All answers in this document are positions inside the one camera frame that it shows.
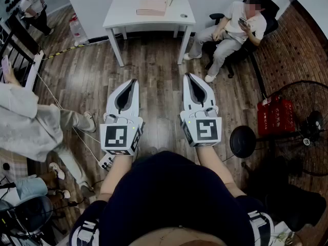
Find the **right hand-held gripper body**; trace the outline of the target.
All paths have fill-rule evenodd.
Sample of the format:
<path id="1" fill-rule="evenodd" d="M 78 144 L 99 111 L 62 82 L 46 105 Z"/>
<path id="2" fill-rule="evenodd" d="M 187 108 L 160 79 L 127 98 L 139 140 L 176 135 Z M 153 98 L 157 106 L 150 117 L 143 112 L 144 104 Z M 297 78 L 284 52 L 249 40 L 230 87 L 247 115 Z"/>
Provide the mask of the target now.
<path id="1" fill-rule="evenodd" d="M 218 107 L 181 111 L 181 127 L 190 147 L 214 146 L 221 142 L 222 118 Z"/>

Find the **person's right forearm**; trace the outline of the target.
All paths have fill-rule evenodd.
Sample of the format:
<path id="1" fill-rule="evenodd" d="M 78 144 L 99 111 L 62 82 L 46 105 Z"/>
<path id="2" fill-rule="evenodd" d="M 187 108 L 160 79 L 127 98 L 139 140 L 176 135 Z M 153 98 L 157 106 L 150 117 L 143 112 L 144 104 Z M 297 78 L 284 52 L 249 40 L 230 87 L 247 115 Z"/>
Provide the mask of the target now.
<path id="1" fill-rule="evenodd" d="M 231 172 L 222 160 L 219 159 L 212 146 L 197 147 L 196 153 L 200 165 L 215 172 L 234 197 L 245 196 L 245 193 L 237 186 Z"/>

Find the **black standing fan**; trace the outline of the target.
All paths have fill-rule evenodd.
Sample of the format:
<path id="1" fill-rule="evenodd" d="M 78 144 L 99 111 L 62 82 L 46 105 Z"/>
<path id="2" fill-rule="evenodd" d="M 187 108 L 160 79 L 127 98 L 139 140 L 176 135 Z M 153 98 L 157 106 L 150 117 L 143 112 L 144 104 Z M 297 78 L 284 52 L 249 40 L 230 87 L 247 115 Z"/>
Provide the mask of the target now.
<path id="1" fill-rule="evenodd" d="M 259 142 L 268 142 L 273 153 L 283 156 L 298 172 L 328 176 L 328 86 L 301 80 L 288 84 L 269 97 L 293 104 L 295 132 L 260 136 L 248 127 L 236 127 L 230 136 L 230 148 L 238 158 L 247 158 Z"/>

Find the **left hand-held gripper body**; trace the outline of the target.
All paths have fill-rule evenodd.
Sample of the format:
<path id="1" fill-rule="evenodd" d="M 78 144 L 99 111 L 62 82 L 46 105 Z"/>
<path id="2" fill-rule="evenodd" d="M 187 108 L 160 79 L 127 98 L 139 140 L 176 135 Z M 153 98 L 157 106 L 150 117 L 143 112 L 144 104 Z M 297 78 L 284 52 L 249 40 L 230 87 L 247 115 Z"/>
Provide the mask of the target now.
<path id="1" fill-rule="evenodd" d="M 104 123 L 99 125 L 101 149 L 113 156 L 134 156 L 138 152 L 143 126 L 139 106 L 125 111 L 107 106 Z"/>

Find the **person's torso in dark shirt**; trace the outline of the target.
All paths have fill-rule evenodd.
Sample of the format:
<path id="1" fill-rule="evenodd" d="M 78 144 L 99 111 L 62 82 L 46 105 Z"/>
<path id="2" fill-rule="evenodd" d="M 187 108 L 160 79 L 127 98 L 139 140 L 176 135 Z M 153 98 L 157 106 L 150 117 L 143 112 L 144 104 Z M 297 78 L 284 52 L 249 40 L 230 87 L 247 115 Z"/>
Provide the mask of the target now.
<path id="1" fill-rule="evenodd" d="M 213 170 L 163 151 L 137 162 L 108 201 L 87 207 L 69 246 L 132 246 L 164 230 L 201 232 L 226 246 L 271 246 L 274 225 L 260 201 L 234 195 Z"/>

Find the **plaid mat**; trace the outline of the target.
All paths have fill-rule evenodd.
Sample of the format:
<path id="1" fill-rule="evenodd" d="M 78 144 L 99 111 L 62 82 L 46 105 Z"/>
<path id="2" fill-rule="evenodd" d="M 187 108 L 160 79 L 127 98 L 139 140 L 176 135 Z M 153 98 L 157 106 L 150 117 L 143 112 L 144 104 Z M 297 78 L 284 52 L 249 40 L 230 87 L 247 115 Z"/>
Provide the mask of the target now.
<path id="1" fill-rule="evenodd" d="M 27 176 L 27 158 L 0 148 L 0 182 L 15 182 Z"/>

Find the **yellow black striped tape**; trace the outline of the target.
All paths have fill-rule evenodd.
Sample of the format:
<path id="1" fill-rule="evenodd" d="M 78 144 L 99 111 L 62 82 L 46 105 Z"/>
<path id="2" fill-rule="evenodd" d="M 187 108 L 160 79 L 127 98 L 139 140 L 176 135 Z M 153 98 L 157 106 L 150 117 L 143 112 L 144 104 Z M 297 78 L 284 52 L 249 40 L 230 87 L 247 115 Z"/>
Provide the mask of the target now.
<path id="1" fill-rule="evenodd" d="M 68 49 L 64 49 L 64 50 L 62 50 L 62 51 L 56 52 L 56 53 L 54 53 L 54 54 L 52 54 L 52 55 L 50 55 L 50 56 L 48 56 L 48 57 L 45 57 L 45 58 L 43 58 L 43 60 L 48 60 L 48 59 L 54 58 L 54 57 L 56 57 L 56 56 L 59 56 L 59 55 L 61 55 L 61 54 L 63 54 L 63 53 L 66 53 L 66 52 L 69 52 L 69 51 L 72 51 L 72 50 L 75 50 L 75 49 L 78 49 L 78 48 L 83 48 L 83 47 L 88 46 L 88 45 L 89 45 L 89 44 L 85 44 L 85 45 L 77 45 L 77 46 L 74 46 L 74 47 L 70 47 L 70 48 L 68 48 Z"/>

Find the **black office chair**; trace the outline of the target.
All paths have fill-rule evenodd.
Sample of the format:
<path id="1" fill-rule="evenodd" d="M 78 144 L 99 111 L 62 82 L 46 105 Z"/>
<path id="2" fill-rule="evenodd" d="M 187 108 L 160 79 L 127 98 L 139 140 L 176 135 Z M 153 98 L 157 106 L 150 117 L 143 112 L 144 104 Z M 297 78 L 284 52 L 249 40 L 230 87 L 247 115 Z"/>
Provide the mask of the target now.
<path id="1" fill-rule="evenodd" d="M 264 32 L 264 35 L 267 35 L 278 28 L 278 22 L 275 17 L 277 15 L 277 12 L 279 11 L 279 7 L 272 0 L 259 1 L 264 3 L 265 7 L 265 10 L 262 11 L 261 14 L 266 20 L 266 30 Z M 209 56 L 209 62 L 205 65 L 206 70 L 210 69 L 210 67 L 212 66 L 213 54 L 220 43 L 221 41 L 204 43 L 203 50 Z M 241 60 L 244 60 L 249 55 L 253 57 L 253 52 L 256 50 L 257 47 L 252 44 L 249 39 L 247 39 L 238 51 L 235 51 L 230 56 L 228 56 L 224 61 L 224 65 L 228 68 L 229 71 L 228 78 L 232 78 L 234 76 L 234 71 L 231 66 L 232 62 L 239 62 Z"/>

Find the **red fire extinguisher box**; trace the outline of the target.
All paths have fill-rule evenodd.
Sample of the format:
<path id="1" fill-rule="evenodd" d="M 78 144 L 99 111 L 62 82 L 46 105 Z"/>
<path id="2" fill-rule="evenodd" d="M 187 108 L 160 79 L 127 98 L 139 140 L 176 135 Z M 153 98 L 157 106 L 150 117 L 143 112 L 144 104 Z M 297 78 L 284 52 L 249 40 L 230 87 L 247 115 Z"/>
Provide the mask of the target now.
<path id="1" fill-rule="evenodd" d="M 281 99 L 269 106 L 270 133 L 279 135 L 295 132 L 293 104 L 290 100 Z"/>
<path id="2" fill-rule="evenodd" d="M 270 120 L 271 102 L 272 98 L 268 97 L 257 104 L 258 134 L 260 136 L 269 135 L 272 131 L 272 123 Z"/>

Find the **grey office chair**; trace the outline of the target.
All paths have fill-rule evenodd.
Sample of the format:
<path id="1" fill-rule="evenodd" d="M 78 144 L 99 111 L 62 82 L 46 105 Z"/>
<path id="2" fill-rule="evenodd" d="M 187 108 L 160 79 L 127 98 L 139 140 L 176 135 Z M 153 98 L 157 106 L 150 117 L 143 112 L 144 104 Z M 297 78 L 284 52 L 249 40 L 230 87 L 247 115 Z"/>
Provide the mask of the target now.
<path id="1" fill-rule="evenodd" d="M 39 196 L 12 206 L 0 200 L 0 246 L 23 246 L 31 242 L 43 246 L 41 229 L 50 220 L 53 205 L 47 196 Z"/>

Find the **white power strip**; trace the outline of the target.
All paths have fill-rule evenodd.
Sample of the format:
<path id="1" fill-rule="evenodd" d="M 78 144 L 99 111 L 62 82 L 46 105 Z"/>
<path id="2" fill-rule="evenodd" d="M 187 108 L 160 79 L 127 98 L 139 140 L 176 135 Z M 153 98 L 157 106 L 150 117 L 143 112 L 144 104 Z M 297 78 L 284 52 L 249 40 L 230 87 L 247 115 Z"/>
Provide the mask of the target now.
<path id="1" fill-rule="evenodd" d="M 106 171 L 109 171 L 110 168 L 112 167 L 113 165 L 113 162 L 114 162 L 114 158 L 115 156 L 114 155 L 111 155 L 109 153 L 106 153 L 103 158 L 98 162 L 98 165 L 105 169 Z"/>

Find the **pink box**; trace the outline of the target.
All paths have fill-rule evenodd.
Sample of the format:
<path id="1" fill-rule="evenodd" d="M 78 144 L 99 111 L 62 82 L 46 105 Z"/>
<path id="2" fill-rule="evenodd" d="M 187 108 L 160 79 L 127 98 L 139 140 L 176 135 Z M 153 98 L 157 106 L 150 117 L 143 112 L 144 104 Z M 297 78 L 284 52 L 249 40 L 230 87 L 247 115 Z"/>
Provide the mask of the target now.
<path id="1" fill-rule="evenodd" d="M 136 9 L 137 15 L 164 16 L 167 8 L 167 0 L 140 0 Z"/>

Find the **person's left forearm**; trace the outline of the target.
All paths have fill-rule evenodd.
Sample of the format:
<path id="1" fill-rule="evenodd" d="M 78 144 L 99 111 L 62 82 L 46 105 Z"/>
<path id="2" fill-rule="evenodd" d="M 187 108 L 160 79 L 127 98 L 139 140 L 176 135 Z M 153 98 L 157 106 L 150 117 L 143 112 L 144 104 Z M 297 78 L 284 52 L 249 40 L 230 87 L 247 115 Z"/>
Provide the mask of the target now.
<path id="1" fill-rule="evenodd" d="M 132 162 L 133 156 L 115 156 L 113 165 L 102 182 L 97 200 L 109 201 L 119 181 L 131 170 Z"/>

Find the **black railing with white frame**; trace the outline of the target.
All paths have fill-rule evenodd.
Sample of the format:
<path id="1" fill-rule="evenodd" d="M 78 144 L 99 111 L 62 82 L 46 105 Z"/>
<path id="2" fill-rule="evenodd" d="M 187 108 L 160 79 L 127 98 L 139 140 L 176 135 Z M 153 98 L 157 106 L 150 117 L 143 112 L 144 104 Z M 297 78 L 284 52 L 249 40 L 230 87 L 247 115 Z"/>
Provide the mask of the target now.
<path id="1" fill-rule="evenodd" d="M 17 15 L 11 15 L 5 22 L 0 22 L 4 31 L 4 40 L 0 40 L 0 82 L 5 83 L 1 61 L 8 55 L 18 82 L 30 90 L 35 89 L 39 71 L 44 62 L 44 51 L 22 25 Z"/>

